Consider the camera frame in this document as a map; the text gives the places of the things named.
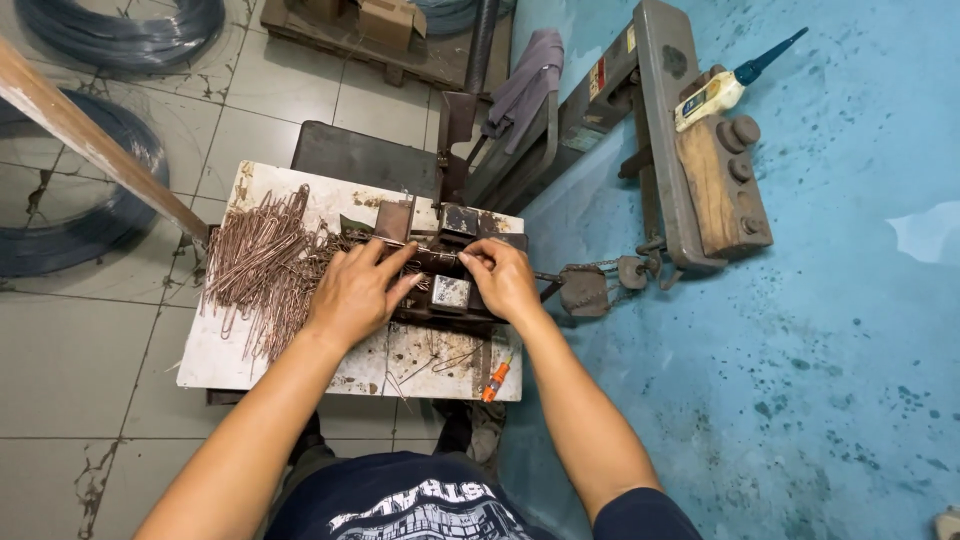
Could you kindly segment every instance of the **rusty table surface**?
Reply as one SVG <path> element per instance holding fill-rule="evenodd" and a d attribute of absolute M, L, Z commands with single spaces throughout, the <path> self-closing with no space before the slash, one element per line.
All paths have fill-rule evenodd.
<path fill-rule="evenodd" d="M 276 196 L 310 186 L 304 214 L 308 229 L 323 219 L 337 232 L 340 215 L 372 224 L 382 200 L 402 200 L 397 191 L 354 184 L 252 161 L 241 161 L 228 209 L 248 209 L 272 190 Z M 432 201 L 415 198 L 413 228 L 435 230 Z M 505 233 L 522 233 L 523 220 L 496 215 Z M 180 386 L 248 390 L 266 371 L 266 361 L 244 355 L 250 320 L 237 318 L 232 331 L 221 337 L 223 311 L 197 311 L 177 375 Z M 499 327 L 491 339 L 452 331 L 436 331 L 391 323 L 350 351 L 327 390 L 334 394 L 361 394 L 421 398 L 479 399 L 491 369 L 512 355 L 512 369 L 497 400 L 519 401 L 522 386 L 522 344 L 510 327 Z"/>

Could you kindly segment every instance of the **person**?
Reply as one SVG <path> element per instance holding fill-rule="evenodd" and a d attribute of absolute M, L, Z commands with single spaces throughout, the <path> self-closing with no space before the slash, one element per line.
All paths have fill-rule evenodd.
<path fill-rule="evenodd" d="M 288 456 L 360 340 L 387 323 L 422 275 L 394 280 L 416 251 L 381 260 L 372 240 L 337 253 L 283 354 L 183 467 L 137 540 L 252 538 Z M 530 357 L 546 426 L 597 539 L 700 539 L 664 493 L 630 424 L 592 380 L 540 304 L 526 254 L 495 239 L 458 255 L 487 308 L 508 321 Z M 266 538 L 545 540 L 495 480 L 464 454 L 409 452 L 336 458 L 319 433 L 270 510 Z M 310 466 L 301 466 L 310 461 Z"/>

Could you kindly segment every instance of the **white table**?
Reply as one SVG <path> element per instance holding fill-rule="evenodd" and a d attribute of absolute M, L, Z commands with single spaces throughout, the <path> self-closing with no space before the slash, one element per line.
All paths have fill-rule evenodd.
<path fill-rule="evenodd" d="M 250 209 L 258 205 L 268 191 L 273 191 L 275 196 L 287 196 L 302 184 L 310 186 L 310 199 L 303 216 L 308 230 L 316 230 L 323 219 L 337 233 L 341 214 L 372 225 L 380 201 L 398 201 L 405 197 L 396 191 L 241 161 L 228 211 Z M 431 204 L 429 199 L 416 198 L 413 229 L 437 229 Z M 522 219 L 500 214 L 495 218 L 503 232 L 523 232 Z M 224 310 L 218 309 L 214 315 L 211 305 L 197 310 L 177 374 L 178 385 L 249 390 L 266 371 L 265 358 L 254 361 L 249 355 L 244 356 L 252 319 L 244 321 L 237 317 L 229 337 L 224 339 L 220 332 L 223 314 Z M 492 339 L 484 340 L 453 331 L 390 323 L 347 354 L 327 392 L 479 399 L 491 370 L 513 356 L 510 373 L 496 399 L 515 402 L 520 400 L 522 386 L 521 351 L 522 343 L 507 326 L 498 327 Z M 446 360 L 457 357 L 462 360 L 440 371 L 441 367 L 455 363 L 444 363 Z"/>

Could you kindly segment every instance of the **blue wire coil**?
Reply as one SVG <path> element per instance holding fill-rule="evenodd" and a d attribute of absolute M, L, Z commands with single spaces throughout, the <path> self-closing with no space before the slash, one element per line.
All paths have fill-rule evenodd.
<path fill-rule="evenodd" d="M 477 15 L 476 0 L 413 0 L 426 16 L 426 33 L 431 36 L 457 34 L 473 26 Z M 516 0 L 500 0 L 496 16 L 512 12 Z"/>
<path fill-rule="evenodd" d="M 20 19 L 43 41 L 79 61 L 154 73 L 188 61 L 219 35 L 224 0 L 177 0 L 170 17 L 135 20 L 96 13 L 74 0 L 14 0 Z"/>
<path fill-rule="evenodd" d="M 132 112 L 109 101 L 61 89 L 124 150 L 170 186 L 170 170 L 160 140 Z M 0 100 L 0 125 L 32 122 Z M 117 185 L 108 199 L 87 212 L 49 227 L 0 228 L 0 277 L 39 276 L 93 260 L 149 230 L 156 211 Z"/>

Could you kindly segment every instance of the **left hand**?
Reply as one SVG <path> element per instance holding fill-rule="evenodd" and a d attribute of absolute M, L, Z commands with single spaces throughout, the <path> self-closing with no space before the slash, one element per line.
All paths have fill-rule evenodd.
<path fill-rule="evenodd" d="M 387 284 L 417 251 L 410 242 L 377 264 L 383 241 L 376 238 L 337 252 L 327 265 L 301 332 L 322 334 L 341 345 L 344 353 L 390 320 L 394 309 L 423 274 L 404 276 L 390 290 Z"/>

